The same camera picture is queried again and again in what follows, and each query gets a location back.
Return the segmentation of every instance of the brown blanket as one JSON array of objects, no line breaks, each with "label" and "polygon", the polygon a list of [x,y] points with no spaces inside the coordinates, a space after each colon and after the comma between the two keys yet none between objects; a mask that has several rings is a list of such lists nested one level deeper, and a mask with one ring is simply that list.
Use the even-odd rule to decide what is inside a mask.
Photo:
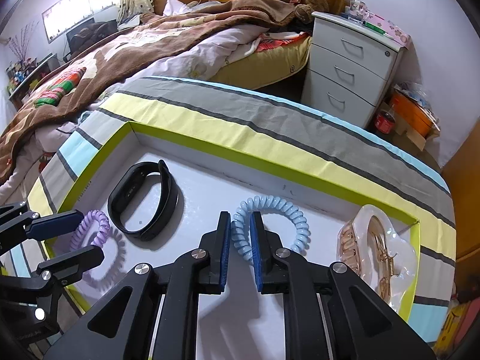
[{"label": "brown blanket", "polygon": [[[45,77],[3,132],[0,137],[0,185],[15,169],[18,151],[36,128],[70,119],[109,86],[161,58],[190,50],[216,32],[239,24],[267,28],[285,26],[295,16],[293,9],[293,5],[276,0],[232,0],[185,15],[145,14],[143,25],[117,32],[90,47]],[[35,108],[34,100],[51,85],[57,74],[81,67],[87,70],[78,87],[63,97],[57,107],[47,104]]]}]

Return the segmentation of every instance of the white duvet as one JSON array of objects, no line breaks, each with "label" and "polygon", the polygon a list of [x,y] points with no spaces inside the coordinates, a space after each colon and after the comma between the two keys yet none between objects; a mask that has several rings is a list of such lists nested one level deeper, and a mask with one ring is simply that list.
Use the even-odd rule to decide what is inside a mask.
[{"label": "white duvet", "polygon": [[[178,0],[168,0],[165,13],[171,16],[188,12],[189,9],[191,10]],[[131,81],[145,76],[168,76],[207,81],[228,63],[253,54],[259,42],[259,35],[267,30],[267,28],[243,24],[220,31],[201,41],[189,51],[159,59],[123,83],[112,85],[104,92],[102,99],[120,90]],[[42,127],[42,139],[37,139],[37,134],[34,134],[25,147],[20,150],[13,174],[6,183],[0,186],[0,205],[26,199],[38,176],[39,159],[44,156],[46,151],[56,152],[66,139],[66,135],[58,136],[58,130],[56,130],[58,127],[58,125]]]}]

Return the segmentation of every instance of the black fitness band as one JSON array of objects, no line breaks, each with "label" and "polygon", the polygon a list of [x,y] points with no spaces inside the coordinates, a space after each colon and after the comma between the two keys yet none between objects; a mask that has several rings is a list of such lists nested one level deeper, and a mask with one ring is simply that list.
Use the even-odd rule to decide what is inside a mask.
[{"label": "black fitness band", "polygon": [[[157,211],[152,220],[140,230],[127,230],[120,221],[120,214],[145,182],[147,175],[159,172],[162,192]],[[163,230],[169,222],[177,205],[177,184],[163,160],[155,162],[140,162],[133,165],[121,178],[109,196],[109,216],[112,223],[123,233],[138,238],[141,241],[150,241]]]}]

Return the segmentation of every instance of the orange container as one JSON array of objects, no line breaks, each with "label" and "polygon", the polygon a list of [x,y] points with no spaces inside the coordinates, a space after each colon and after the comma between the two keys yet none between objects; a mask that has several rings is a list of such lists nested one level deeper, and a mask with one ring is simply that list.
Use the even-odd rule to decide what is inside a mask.
[{"label": "orange container", "polygon": [[401,93],[393,94],[390,106],[422,137],[426,137],[434,125],[416,103]]}]

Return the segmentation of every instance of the light blue coil hair tie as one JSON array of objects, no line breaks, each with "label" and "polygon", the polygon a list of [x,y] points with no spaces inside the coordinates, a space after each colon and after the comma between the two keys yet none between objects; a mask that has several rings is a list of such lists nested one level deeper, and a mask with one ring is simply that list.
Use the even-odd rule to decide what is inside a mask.
[{"label": "light blue coil hair tie", "polygon": [[276,210],[279,214],[286,216],[295,225],[297,234],[290,249],[300,253],[305,250],[305,246],[309,243],[310,232],[307,219],[303,216],[303,212],[299,211],[298,206],[292,202],[287,202],[280,196],[255,196],[253,199],[248,198],[246,202],[241,202],[237,207],[236,213],[233,215],[232,221],[232,241],[233,246],[239,252],[244,260],[252,263],[253,254],[251,244],[245,234],[245,224],[249,222],[249,214],[253,211]]}]

